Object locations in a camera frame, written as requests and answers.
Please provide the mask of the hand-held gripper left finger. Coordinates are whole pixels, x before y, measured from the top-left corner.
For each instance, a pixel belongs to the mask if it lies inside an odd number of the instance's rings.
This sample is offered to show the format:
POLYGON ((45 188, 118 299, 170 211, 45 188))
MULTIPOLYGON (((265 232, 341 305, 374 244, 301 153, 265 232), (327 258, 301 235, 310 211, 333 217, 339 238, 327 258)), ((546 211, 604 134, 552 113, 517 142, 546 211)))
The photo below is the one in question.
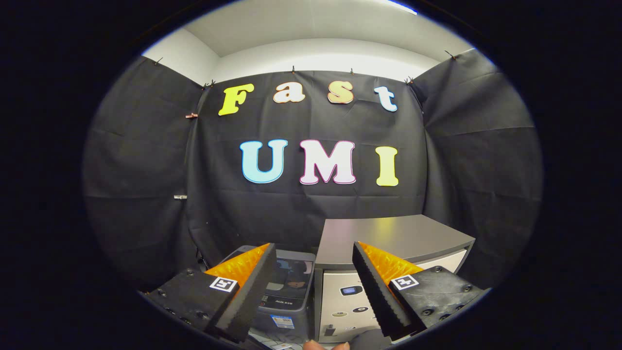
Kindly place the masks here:
POLYGON ((232 343, 246 340, 276 266, 273 243, 204 272, 188 268, 145 294, 160 312, 194 332, 232 343))

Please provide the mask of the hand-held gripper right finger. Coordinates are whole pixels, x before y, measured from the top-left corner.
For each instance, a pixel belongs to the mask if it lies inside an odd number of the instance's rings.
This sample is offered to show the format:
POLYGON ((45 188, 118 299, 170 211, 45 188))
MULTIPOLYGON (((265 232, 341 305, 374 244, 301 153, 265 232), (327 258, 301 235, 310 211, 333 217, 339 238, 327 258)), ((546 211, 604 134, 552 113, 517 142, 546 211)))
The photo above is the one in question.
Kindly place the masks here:
POLYGON ((442 266, 424 269, 360 241, 352 263, 382 334, 393 341, 437 326, 489 292, 442 266))

